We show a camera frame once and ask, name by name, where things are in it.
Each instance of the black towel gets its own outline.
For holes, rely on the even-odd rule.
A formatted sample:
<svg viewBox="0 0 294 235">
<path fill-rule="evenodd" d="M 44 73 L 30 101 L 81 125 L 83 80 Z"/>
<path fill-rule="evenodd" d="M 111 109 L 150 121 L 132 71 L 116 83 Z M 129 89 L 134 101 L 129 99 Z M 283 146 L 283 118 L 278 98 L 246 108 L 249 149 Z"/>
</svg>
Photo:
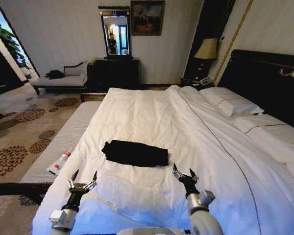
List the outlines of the black towel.
<svg viewBox="0 0 294 235">
<path fill-rule="evenodd" d="M 102 149 L 107 160 L 125 165 L 154 167 L 168 165 L 168 150 L 128 141 L 106 142 Z"/>
<path fill-rule="evenodd" d="M 48 77 L 49 80 L 63 78 L 64 73 L 60 72 L 59 70 L 51 70 L 49 73 L 46 73 L 45 77 Z"/>
</svg>

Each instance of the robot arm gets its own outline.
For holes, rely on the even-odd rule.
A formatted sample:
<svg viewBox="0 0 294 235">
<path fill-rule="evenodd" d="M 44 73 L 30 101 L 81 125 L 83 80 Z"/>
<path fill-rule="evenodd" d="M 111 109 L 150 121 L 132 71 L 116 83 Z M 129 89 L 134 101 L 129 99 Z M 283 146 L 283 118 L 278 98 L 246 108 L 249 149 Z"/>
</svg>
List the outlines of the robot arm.
<svg viewBox="0 0 294 235">
<path fill-rule="evenodd" d="M 71 195 L 67 204 L 65 204 L 60 211 L 54 210 L 49 217 L 49 220 L 52 222 L 52 228 L 54 229 L 51 233 L 52 235 L 69 235 L 71 233 L 75 224 L 76 214 L 79 211 L 79 204 L 82 196 L 97 185 L 97 171 L 95 172 L 93 180 L 88 184 L 74 184 L 77 174 L 78 170 L 72 175 L 71 179 L 68 180 Z"/>
<path fill-rule="evenodd" d="M 199 193 L 195 184 L 198 177 L 190 169 L 191 176 L 184 175 L 173 165 L 173 175 L 184 184 L 189 215 L 191 219 L 191 233 L 193 235 L 223 235 L 219 222 L 209 213 L 208 206 L 215 199 L 212 192 L 204 190 Z"/>
</svg>

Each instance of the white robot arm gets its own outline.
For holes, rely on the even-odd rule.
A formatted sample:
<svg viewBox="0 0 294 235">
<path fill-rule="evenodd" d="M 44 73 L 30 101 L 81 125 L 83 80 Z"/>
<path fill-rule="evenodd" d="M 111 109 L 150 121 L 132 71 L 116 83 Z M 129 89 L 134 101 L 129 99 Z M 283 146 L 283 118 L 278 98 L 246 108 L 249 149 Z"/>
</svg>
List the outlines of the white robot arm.
<svg viewBox="0 0 294 235">
<path fill-rule="evenodd" d="M 184 184 L 188 212 L 191 219 L 192 235 L 223 235 L 219 222 L 209 213 L 208 206 L 215 199 L 211 191 L 204 190 L 199 193 L 195 184 L 198 177 L 190 169 L 191 176 L 184 175 L 173 165 L 173 175 Z"/>
<path fill-rule="evenodd" d="M 212 192 L 204 190 L 199 193 L 195 184 L 198 177 L 190 169 L 191 176 L 184 175 L 173 166 L 173 175 L 184 184 L 188 211 L 191 219 L 192 235 L 223 235 L 219 222 L 209 213 L 208 206 L 215 199 Z M 74 184 L 78 171 L 69 180 L 69 190 L 71 196 L 66 205 L 60 211 L 53 211 L 49 217 L 54 229 L 52 235 L 69 235 L 74 227 L 75 217 L 79 211 L 79 204 L 82 196 L 96 186 L 97 172 L 93 180 L 88 184 Z M 138 228 L 126 229 L 118 233 L 119 235 L 184 235 L 183 230 L 167 228 Z"/>
</svg>

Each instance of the white bedsheet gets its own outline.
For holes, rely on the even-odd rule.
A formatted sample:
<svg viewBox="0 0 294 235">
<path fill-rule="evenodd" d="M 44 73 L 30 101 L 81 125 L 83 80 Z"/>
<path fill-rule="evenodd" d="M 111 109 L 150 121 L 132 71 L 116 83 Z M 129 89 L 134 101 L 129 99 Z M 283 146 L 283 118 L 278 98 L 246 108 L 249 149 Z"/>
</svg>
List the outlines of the white bedsheet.
<svg viewBox="0 0 294 235">
<path fill-rule="evenodd" d="M 170 165 L 149 168 L 107 161 L 101 149 L 111 140 L 167 148 Z M 199 176 L 197 188 L 215 194 L 210 211 L 225 234 L 294 234 L 293 177 L 195 89 L 177 86 L 166 91 L 109 90 L 49 188 L 33 220 L 33 234 L 50 232 L 48 217 L 67 202 L 66 181 L 77 169 L 75 181 L 84 183 L 98 170 L 98 185 L 83 196 L 72 234 L 149 226 L 189 229 L 185 189 L 172 175 L 173 163 L 183 173 L 191 167 Z"/>
</svg>

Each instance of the framed painting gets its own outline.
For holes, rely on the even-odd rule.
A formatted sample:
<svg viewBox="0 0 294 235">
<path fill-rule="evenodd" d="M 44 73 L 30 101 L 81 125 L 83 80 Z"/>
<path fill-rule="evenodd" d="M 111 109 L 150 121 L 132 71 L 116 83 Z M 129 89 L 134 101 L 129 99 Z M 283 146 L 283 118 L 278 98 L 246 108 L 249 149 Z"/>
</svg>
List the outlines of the framed painting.
<svg viewBox="0 0 294 235">
<path fill-rule="evenodd" d="M 132 35 L 161 35 L 165 1 L 131 1 Z"/>
</svg>

